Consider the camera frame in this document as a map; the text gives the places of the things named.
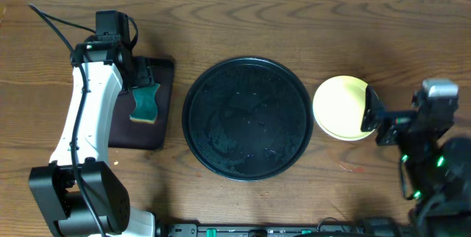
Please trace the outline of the yellow plate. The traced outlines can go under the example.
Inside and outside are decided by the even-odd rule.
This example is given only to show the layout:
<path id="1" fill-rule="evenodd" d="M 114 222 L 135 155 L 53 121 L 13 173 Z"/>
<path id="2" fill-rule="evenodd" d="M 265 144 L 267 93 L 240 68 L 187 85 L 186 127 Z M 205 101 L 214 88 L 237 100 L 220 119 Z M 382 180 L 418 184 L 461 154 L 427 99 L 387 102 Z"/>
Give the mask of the yellow plate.
<path id="1" fill-rule="evenodd" d="M 313 97 L 316 123 L 328 135 L 342 141 L 358 141 L 374 130 L 362 131 L 368 84 L 356 77 L 336 76 L 325 80 Z"/>

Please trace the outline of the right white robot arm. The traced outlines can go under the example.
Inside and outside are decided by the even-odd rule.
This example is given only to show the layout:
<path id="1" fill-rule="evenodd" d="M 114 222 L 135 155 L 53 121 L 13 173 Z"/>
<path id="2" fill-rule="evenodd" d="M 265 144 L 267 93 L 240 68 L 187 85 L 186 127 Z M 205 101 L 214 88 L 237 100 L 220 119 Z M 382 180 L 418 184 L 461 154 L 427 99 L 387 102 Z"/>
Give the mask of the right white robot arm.
<path id="1" fill-rule="evenodd" d="M 454 125 L 458 86 L 448 79 L 426 79 L 410 110 L 388 111 L 372 87 L 365 90 L 361 131 L 377 132 L 378 146 L 400 150 L 400 186 L 412 236 L 470 235 L 470 139 L 438 140 Z"/>

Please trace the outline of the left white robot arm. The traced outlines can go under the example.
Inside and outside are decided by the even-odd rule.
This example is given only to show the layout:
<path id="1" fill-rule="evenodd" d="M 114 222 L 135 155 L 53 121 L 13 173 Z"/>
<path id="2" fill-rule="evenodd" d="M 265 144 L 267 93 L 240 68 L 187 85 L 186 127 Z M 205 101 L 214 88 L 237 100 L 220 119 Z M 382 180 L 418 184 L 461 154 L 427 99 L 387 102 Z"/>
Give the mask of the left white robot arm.
<path id="1" fill-rule="evenodd" d="M 155 215 L 131 206 L 108 163 L 110 127 L 133 59 L 118 35 L 76 45 L 74 88 L 49 164 L 32 168 L 29 189 L 53 236 L 156 236 Z"/>

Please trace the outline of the green yellow sponge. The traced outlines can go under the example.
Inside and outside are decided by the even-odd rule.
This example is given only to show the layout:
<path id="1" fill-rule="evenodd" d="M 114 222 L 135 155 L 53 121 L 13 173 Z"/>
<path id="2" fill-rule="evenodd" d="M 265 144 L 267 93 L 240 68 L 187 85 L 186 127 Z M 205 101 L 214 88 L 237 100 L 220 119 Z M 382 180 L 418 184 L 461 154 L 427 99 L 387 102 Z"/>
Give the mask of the green yellow sponge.
<path id="1" fill-rule="evenodd" d="M 157 120 L 158 107 L 155 96 L 160 87 L 156 83 L 145 88 L 136 88 L 132 91 L 135 100 L 135 109 L 130 114 L 130 120 L 137 123 L 154 124 Z"/>

